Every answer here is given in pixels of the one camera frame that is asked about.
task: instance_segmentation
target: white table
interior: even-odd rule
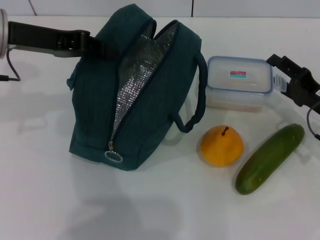
[[[9,20],[95,35],[108,18]],[[159,30],[172,18],[156,20]],[[178,20],[202,38],[206,59],[275,53],[320,79],[320,19]],[[22,81],[0,83],[1,240],[320,240],[320,142],[306,128],[308,108],[296,111],[280,94],[260,113],[207,108],[189,134],[173,126],[138,170],[126,172],[68,152],[75,115],[66,79],[79,59],[14,50],[11,60]],[[0,73],[13,76],[5,60]],[[195,110],[195,91],[196,81],[184,116]],[[237,194],[233,181],[250,152],[287,123],[305,127],[303,145],[256,192]],[[246,149],[235,165],[214,168],[197,144],[222,124],[239,131]]]

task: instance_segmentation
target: lunch bag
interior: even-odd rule
[[[75,112],[72,154],[135,170],[173,122],[188,133],[201,120],[208,80],[201,39],[177,20],[156,36],[155,31],[155,20],[135,4],[128,5],[115,12],[96,36],[113,46],[115,57],[80,59],[67,80]],[[197,67],[197,107],[184,124],[179,110]]]

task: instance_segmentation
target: silver foil lining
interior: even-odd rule
[[[150,25],[123,58],[118,69],[119,88],[111,138],[113,138],[119,123],[169,49],[176,28],[177,24],[172,25],[154,40],[150,38],[153,29]]]

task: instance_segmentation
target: zipper pull ring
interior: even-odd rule
[[[113,152],[113,151],[114,151],[114,146],[113,146],[113,144],[114,144],[114,142],[113,142],[112,140],[110,140],[110,141],[108,142],[109,151],[110,151],[110,152]]]
[[[123,157],[114,151],[114,142],[112,140],[108,141],[109,151],[104,153],[104,156],[115,163],[121,163],[124,159]]]

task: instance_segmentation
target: black clamp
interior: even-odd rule
[[[282,94],[292,99],[299,107],[306,105],[320,114],[320,105],[316,106],[320,102],[320,85],[307,68],[298,66],[286,56],[281,58],[275,54],[266,62],[291,78],[287,83],[286,92],[281,92]]]
[[[113,47],[84,30],[57,30],[19,22],[8,23],[8,44],[15,49],[53,54],[56,57],[112,59]]]

